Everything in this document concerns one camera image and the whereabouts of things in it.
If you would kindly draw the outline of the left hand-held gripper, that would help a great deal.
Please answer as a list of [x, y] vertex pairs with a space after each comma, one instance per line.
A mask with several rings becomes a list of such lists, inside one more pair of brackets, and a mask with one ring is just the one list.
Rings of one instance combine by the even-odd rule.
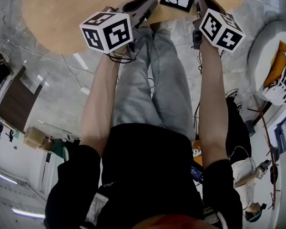
[[158, 0], [127, 0], [117, 8], [105, 7], [80, 24], [83, 37], [90, 49], [112, 56], [125, 46], [125, 61], [134, 61], [144, 45], [144, 37], [137, 30], [148, 20]]

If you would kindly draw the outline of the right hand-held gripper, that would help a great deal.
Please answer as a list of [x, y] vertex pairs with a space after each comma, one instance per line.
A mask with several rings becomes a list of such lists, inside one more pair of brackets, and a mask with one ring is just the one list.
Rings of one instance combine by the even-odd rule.
[[204, 36], [212, 46], [233, 53], [245, 34], [231, 14], [215, 0], [195, 0], [197, 19], [193, 21], [193, 48], [200, 49]]

